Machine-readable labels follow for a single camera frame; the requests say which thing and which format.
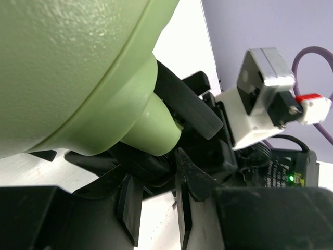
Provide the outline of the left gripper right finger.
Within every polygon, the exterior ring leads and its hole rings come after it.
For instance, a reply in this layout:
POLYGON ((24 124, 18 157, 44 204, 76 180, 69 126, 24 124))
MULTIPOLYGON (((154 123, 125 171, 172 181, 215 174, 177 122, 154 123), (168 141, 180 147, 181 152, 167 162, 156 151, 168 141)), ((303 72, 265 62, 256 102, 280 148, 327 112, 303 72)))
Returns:
POLYGON ((223 187, 174 154, 182 249, 332 249, 332 192, 223 187))

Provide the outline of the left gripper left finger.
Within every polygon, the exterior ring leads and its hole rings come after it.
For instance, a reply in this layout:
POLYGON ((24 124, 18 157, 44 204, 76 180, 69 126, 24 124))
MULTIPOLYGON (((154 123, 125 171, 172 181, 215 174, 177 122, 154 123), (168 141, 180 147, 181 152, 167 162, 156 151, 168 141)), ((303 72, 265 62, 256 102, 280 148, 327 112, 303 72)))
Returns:
POLYGON ((1 249, 133 249, 143 184, 115 168, 68 193, 57 186, 1 188, 1 249))

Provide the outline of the green hard-shell suitcase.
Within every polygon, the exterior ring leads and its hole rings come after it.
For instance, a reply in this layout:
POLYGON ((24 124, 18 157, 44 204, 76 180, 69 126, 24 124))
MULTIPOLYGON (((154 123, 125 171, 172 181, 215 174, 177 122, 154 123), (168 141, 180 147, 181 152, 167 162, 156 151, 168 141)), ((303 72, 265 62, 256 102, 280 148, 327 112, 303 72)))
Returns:
POLYGON ((1 1, 1 157, 170 152, 222 121, 153 54, 177 1, 1 1))

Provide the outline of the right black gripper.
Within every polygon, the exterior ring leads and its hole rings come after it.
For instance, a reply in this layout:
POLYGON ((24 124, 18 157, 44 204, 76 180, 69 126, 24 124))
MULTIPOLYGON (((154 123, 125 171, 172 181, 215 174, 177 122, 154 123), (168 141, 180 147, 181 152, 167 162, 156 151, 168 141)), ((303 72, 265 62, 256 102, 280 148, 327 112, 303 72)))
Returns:
POLYGON ((198 71, 181 80, 171 71, 159 71, 154 93, 182 127, 176 147, 219 182, 229 180, 238 169, 233 138, 224 106, 210 92, 207 75, 198 71))

